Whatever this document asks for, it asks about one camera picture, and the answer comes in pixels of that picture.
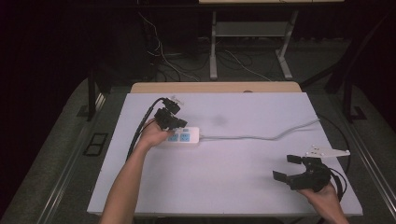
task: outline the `white tabletop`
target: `white tabletop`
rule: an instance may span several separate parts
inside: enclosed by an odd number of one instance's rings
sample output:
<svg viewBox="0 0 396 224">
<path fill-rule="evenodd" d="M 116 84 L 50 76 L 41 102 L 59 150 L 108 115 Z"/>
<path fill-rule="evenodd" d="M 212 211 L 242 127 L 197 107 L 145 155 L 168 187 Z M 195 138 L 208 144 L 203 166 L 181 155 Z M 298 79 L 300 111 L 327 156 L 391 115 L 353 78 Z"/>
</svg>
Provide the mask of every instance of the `white tabletop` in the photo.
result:
<svg viewBox="0 0 396 224">
<path fill-rule="evenodd" d="M 177 117 L 186 120 L 188 126 L 199 127 L 202 135 L 270 137 L 318 118 L 302 92 L 128 94 L 88 212 L 102 213 L 147 109 L 156 99 L 173 95 L 184 102 Z M 272 177 L 273 170 L 287 175 L 304 172 L 303 165 L 288 163 L 286 156 L 303 156 L 311 145 L 331 147 L 318 122 L 277 141 L 203 141 L 192 148 L 155 147 L 145 161 L 135 215 L 315 215 L 306 198 Z M 323 162 L 344 174 L 336 158 Z M 350 185 L 341 205 L 348 216 L 362 214 Z"/>
</svg>

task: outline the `dark background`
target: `dark background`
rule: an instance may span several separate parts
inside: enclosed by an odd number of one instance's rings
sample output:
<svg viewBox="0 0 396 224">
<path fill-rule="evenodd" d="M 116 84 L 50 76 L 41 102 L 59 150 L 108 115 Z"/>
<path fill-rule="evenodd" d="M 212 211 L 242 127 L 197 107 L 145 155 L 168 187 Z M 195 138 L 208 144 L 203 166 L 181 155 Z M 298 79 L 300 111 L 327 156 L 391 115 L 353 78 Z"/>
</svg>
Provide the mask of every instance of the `dark background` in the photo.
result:
<svg viewBox="0 0 396 224">
<path fill-rule="evenodd" d="M 79 83 L 90 71 L 100 91 L 112 86 L 150 80 L 153 75 L 146 53 L 149 35 L 142 32 L 136 11 L 104 7 L 78 8 L 78 2 L 5 1 L 0 2 L 1 136 L 0 215 L 27 174 L 38 151 L 62 109 Z M 106 4 L 106 1 L 80 1 Z M 111 1 L 112 4 L 122 1 Z M 142 1 L 142 4 L 196 4 L 196 1 Z M 388 123 L 396 130 L 395 93 L 396 13 L 393 1 L 346 0 L 337 7 L 299 7 L 293 40 L 302 38 L 350 39 L 343 63 L 334 72 L 341 80 L 351 76 L 363 89 Z M 271 16 L 238 12 L 237 19 L 273 20 Z M 357 57 L 363 38 L 389 11 L 373 38 Z M 210 11 L 145 10 L 156 23 L 165 46 L 196 51 L 196 37 L 210 35 Z M 221 12 L 224 19 L 235 13 Z M 346 67 L 357 57 L 350 72 Z"/>
</svg>

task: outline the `electrical outlet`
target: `electrical outlet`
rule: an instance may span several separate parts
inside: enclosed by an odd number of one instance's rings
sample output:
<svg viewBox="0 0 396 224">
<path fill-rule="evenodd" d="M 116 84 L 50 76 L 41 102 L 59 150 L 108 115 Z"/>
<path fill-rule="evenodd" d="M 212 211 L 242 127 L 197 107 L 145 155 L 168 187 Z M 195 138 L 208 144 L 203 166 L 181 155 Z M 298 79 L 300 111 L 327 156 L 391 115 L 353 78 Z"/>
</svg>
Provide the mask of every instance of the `electrical outlet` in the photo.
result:
<svg viewBox="0 0 396 224">
<path fill-rule="evenodd" d="M 178 139 L 178 133 L 175 133 L 174 135 L 168 137 L 167 140 L 168 140 L 169 142 L 177 142 L 177 139 Z"/>
<path fill-rule="evenodd" d="M 189 133 L 181 133 L 180 134 L 180 142 L 190 142 L 190 134 Z"/>
<path fill-rule="evenodd" d="M 194 147 L 199 143 L 199 128 L 185 127 L 175 130 L 175 134 L 159 144 L 159 147 Z"/>
</svg>

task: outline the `black cable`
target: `black cable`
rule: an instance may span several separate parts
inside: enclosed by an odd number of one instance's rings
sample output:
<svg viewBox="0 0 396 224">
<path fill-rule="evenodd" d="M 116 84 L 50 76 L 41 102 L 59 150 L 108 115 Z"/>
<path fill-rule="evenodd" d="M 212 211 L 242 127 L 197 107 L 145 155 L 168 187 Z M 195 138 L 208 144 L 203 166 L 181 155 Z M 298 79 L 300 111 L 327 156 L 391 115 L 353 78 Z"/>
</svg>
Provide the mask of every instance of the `black cable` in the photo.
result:
<svg viewBox="0 0 396 224">
<path fill-rule="evenodd" d="M 317 113 L 317 115 L 319 117 L 321 117 L 322 119 L 327 120 L 335 129 L 338 130 L 338 132 L 343 136 L 344 141 L 346 143 L 346 149 L 350 150 L 350 146 L 349 146 L 349 142 L 347 141 L 347 137 L 344 135 L 343 131 L 341 131 L 341 129 L 335 124 L 333 123 L 331 120 L 327 119 L 326 117 L 324 117 L 323 115 L 320 115 L 319 113 Z M 348 158 L 347 158 L 347 162 L 346 162 L 346 169 L 344 171 L 344 173 L 348 173 L 349 172 L 349 167 L 350 167 L 350 163 L 351 163 L 351 156 L 349 154 Z"/>
<path fill-rule="evenodd" d="M 158 73 L 160 73 L 160 74 L 163 75 L 163 78 L 165 79 L 165 82 L 168 81 L 168 79 L 166 78 L 166 74 L 165 74 L 163 71 L 158 70 Z M 158 78 L 157 78 L 158 73 L 157 73 L 156 76 L 155 76 L 155 81 L 156 81 L 156 82 L 158 82 Z"/>
<path fill-rule="evenodd" d="M 225 53 L 226 55 L 230 55 L 231 58 L 224 57 L 221 53 Z M 248 58 L 248 60 L 249 60 L 248 63 L 244 63 L 244 62 L 242 62 L 240 59 L 238 59 L 238 61 L 239 61 L 239 62 L 238 62 L 234 57 L 232 57 L 232 54 L 235 55 L 235 54 L 241 54 L 241 53 L 231 53 L 231 52 L 227 52 L 226 50 L 218 50 L 218 51 L 216 52 L 216 56 L 217 56 L 217 57 L 220 57 L 220 58 L 224 59 L 224 60 L 227 61 L 228 63 L 233 63 L 233 64 L 238 65 L 238 66 L 243 65 L 243 66 L 245 66 L 245 67 L 248 67 L 248 66 L 253 65 L 253 59 L 252 59 L 250 56 L 244 54 L 244 55 Z"/>
<path fill-rule="evenodd" d="M 203 63 L 202 65 L 200 65 L 199 67 L 196 67 L 196 68 L 189 68 L 189 69 L 188 69 L 188 68 L 184 68 L 184 67 L 182 67 L 181 65 L 179 65 L 179 64 L 177 64 L 177 63 L 172 63 L 172 62 L 170 62 L 171 60 L 177 60 L 177 59 L 169 59 L 169 58 L 166 58 L 166 60 L 168 60 L 168 62 L 171 63 L 172 65 L 174 65 L 174 66 L 180 68 L 180 70 L 183 70 L 183 72 L 194 72 L 194 71 L 202 70 L 202 69 L 206 66 L 207 62 L 209 61 L 209 55 L 207 55 L 207 56 L 205 57 L 205 61 L 204 61 L 204 63 Z"/>
<path fill-rule="evenodd" d="M 233 47 L 238 51 L 238 52 L 244 52 L 244 54 L 246 54 L 246 55 L 248 55 L 248 56 L 258 56 L 258 55 L 263 55 L 263 54 L 268 54 L 268 51 L 265 51 L 265 52 L 261 52 L 261 53 L 259 53 L 259 54 L 249 54 L 249 53 L 246 53 L 245 51 L 251 51 L 251 50 L 255 50 L 255 51 L 257 51 L 256 49 L 254 49 L 252 46 L 254 46 L 254 43 L 257 43 L 258 41 L 260 40 L 260 38 L 259 37 L 253 37 L 253 38 L 249 38 L 247 41 L 246 40 L 244 40 L 244 39 L 241 39 L 241 40 L 239 40 L 239 43 L 247 43 L 247 44 L 245 44 L 245 45 L 242 45 L 242 46 L 240 46 L 240 45 L 237 45 L 236 43 L 234 43 L 233 44 Z"/>
<path fill-rule="evenodd" d="M 140 134 L 154 121 L 155 121 L 155 119 L 152 120 L 150 123 L 148 123 L 145 127 L 143 127 L 142 131 L 140 131 Z"/>
<path fill-rule="evenodd" d="M 234 70 L 234 71 L 240 71 L 240 70 L 244 70 L 243 67 L 241 67 L 241 64 L 239 64 L 239 66 L 237 68 L 233 68 L 230 65 L 228 65 L 227 63 L 225 63 L 223 60 L 226 60 L 223 56 L 221 56 L 220 54 L 216 53 L 216 59 L 219 63 L 221 63 L 224 67 Z"/>
<path fill-rule="evenodd" d="M 145 125 L 146 121 L 149 118 L 149 115 L 151 114 L 151 111 L 154 109 L 154 106 L 160 102 L 161 100 L 165 100 L 165 98 L 159 98 L 157 99 L 152 106 L 148 109 L 148 112 L 146 112 L 146 115 L 143 117 L 142 121 L 140 121 L 139 126 L 136 129 L 136 132 L 134 133 L 134 139 L 132 140 L 131 145 L 129 146 L 128 150 L 128 155 L 126 156 L 126 160 L 128 160 L 129 156 L 131 156 L 132 152 L 134 151 L 134 145 L 136 144 L 137 138 L 140 136 L 141 130 L 143 128 L 143 125 Z"/>
<path fill-rule="evenodd" d="M 239 64 L 239 65 L 243 65 L 245 67 L 253 65 L 253 59 L 250 57 L 250 55 L 247 55 L 246 53 L 241 53 L 241 52 L 232 53 L 229 50 L 224 50 L 224 52 L 226 52 L 228 55 L 231 55 L 231 57 L 233 58 L 233 61 L 237 62 L 237 64 Z M 249 59 L 249 63 L 246 64 L 246 63 L 242 62 L 239 58 L 237 58 L 236 56 L 238 54 L 246 56 Z"/>
<path fill-rule="evenodd" d="M 171 77 L 171 76 L 166 75 L 166 71 L 162 71 L 164 76 L 167 76 L 167 77 L 171 78 L 171 79 L 174 80 L 174 81 L 181 82 L 181 75 L 180 75 L 180 73 L 179 73 L 177 70 L 175 70 L 175 68 L 173 68 L 172 66 L 170 66 L 170 65 L 168 65 L 168 64 L 165 64 L 165 63 L 162 64 L 162 66 L 171 68 L 172 70 L 169 70 L 168 72 L 171 72 L 171 71 L 175 72 L 175 73 L 177 74 L 178 80 L 175 79 L 175 78 L 173 78 L 173 77 Z"/>
<path fill-rule="evenodd" d="M 195 73 L 193 73 L 193 72 L 178 71 L 178 70 L 176 70 L 175 67 L 172 67 L 170 64 L 166 64 L 166 63 L 163 63 L 162 65 L 166 66 L 166 67 L 169 67 L 169 68 L 172 68 L 177 73 L 179 81 L 181 81 L 180 75 L 182 75 L 183 77 L 194 79 L 197 82 L 201 81 L 201 78 L 198 75 L 196 75 Z"/>
<path fill-rule="evenodd" d="M 154 57 L 161 57 L 161 53 L 158 52 L 158 46 L 161 44 L 160 40 L 158 39 L 157 36 L 154 36 L 153 39 L 157 40 L 156 44 L 152 44 L 151 42 L 147 43 L 147 49 L 148 49 L 148 53 L 151 54 Z"/>
<path fill-rule="evenodd" d="M 343 199 L 344 193 L 347 191 L 347 181 L 346 179 L 340 174 L 340 172 L 334 170 L 333 168 L 329 168 L 332 172 L 331 172 L 331 176 L 334 179 L 335 185 L 337 187 L 337 198 L 338 201 L 341 202 L 341 200 Z M 339 174 L 345 183 L 345 188 L 343 189 L 343 185 L 341 184 L 341 180 L 340 177 L 338 175 L 335 175 L 333 172 L 336 172 L 337 174 Z M 324 218 L 322 217 L 317 224 L 322 224 L 324 222 Z"/>
<path fill-rule="evenodd" d="M 163 77 L 165 78 L 165 82 L 168 81 L 168 80 L 167 80 L 168 77 L 169 77 L 170 79 L 172 79 L 173 81 L 175 81 L 175 82 L 180 82 L 180 81 L 181 81 L 181 79 L 180 79 L 180 74 L 178 74 L 175 70 L 163 71 L 163 70 L 157 69 L 157 71 L 158 71 L 158 73 L 161 73 L 161 74 L 163 75 Z M 176 72 L 176 73 L 177 73 L 177 76 L 178 76 L 178 80 L 175 79 L 174 77 L 172 77 L 172 76 L 166 74 L 166 72 Z"/>
</svg>

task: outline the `floor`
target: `floor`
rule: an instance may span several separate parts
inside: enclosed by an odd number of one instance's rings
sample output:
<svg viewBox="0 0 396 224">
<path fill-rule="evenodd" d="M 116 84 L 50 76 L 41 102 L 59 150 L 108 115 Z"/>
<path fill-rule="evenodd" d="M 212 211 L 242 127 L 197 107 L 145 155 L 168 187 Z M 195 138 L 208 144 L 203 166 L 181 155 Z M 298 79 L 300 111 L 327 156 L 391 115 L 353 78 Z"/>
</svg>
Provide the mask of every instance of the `floor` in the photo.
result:
<svg viewBox="0 0 396 224">
<path fill-rule="evenodd" d="M 157 76 L 151 81 L 211 81 L 207 60 L 209 45 L 205 38 L 200 39 L 200 43 L 200 53 L 195 56 L 165 48 L 168 63 L 159 65 Z M 342 57 L 348 44 L 347 40 L 290 43 L 286 59 L 292 81 L 302 83 L 328 68 Z M 268 78 L 285 81 L 275 56 L 275 49 L 280 45 L 279 39 L 220 39 L 217 44 L 218 81 L 268 81 Z M 393 192 L 396 189 L 393 177 L 396 170 L 395 132 L 356 87 L 352 104 L 358 106 L 367 119 L 347 122 L 341 113 L 342 90 L 327 94 L 323 90 L 327 79 L 325 77 L 303 91 L 307 92 L 321 118 L 332 147 L 351 151 L 347 178 L 361 202 L 364 215 L 348 220 L 352 224 L 396 223 Z M 84 115 L 88 104 L 87 81 L 76 88 L 0 223 L 98 222 L 99 217 L 86 210 L 123 99 L 130 88 L 115 86 L 111 93 L 98 94 L 97 112 L 91 121 Z M 102 153 L 98 157 L 84 156 L 84 150 L 96 133 L 107 134 Z M 347 166 L 346 159 L 339 160 Z M 318 221 L 318 217 L 279 219 L 290 224 Z M 251 220 L 241 220 L 241 223 L 243 221 L 252 223 Z M 151 220 L 139 222 L 151 223 Z"/>
</svg>

